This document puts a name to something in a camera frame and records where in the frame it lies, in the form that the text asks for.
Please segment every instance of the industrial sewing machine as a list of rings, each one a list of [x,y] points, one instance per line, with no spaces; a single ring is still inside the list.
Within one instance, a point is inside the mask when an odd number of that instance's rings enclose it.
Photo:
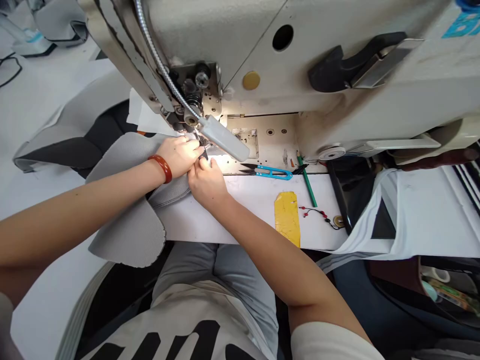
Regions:
[[[406,164],[480,135],[475,0],[79,3],[159,121],[239,162],[396,150]]]

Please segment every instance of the white t-shirt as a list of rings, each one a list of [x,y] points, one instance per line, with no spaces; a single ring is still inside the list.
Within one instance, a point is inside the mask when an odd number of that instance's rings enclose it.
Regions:
[[[0,358],[17,360],[9,336],[11,304],[0,294]],[[383,360],[355,333],[326,322],[298,326],[291,335],[295,360]],[[275,360],[242,302],[213,281],[175,284],[153,306],[120,326],[84,360]]]

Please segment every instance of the forearm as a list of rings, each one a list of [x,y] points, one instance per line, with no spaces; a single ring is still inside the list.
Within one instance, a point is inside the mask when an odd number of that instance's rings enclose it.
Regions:
[[[306,322],[324,321],[354,331],[368,341],[345,300],[303,251],[231,196],[211,213],[243,246],[275,294],[288,305],[292,330]]]
[[[165,181],[152,160],[0,221],[0,267],[44,267]]]
[[[333,288],[307,255],[232,197],[212,215],[244,247],[275,294],[287,305],[316,304],[326,296],[329,287]]]

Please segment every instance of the gray pants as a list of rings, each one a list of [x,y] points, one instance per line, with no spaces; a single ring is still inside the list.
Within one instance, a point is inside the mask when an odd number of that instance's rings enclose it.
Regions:
[[[152,301],[173,284],[202,280],[212,280],[240,299],[277,355],[275,294],[240,245],[176,241],[153,288]]]

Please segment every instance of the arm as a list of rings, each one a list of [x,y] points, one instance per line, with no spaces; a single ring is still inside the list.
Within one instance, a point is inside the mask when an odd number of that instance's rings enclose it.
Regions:
[[[181,136],[165,140],[157,154],[177,178],[203,151]],[[162,168],[148,160],[0,221],[0,292],[18,305],[49,264],[164,182]]]
[[[215,159],[202,158],[188,173],[195,199],[228,230],[250,256],[275,294],[288,306],[290,330],[309,322],[367,334],[330,280],[299,248],[240,205],[228,193]]]

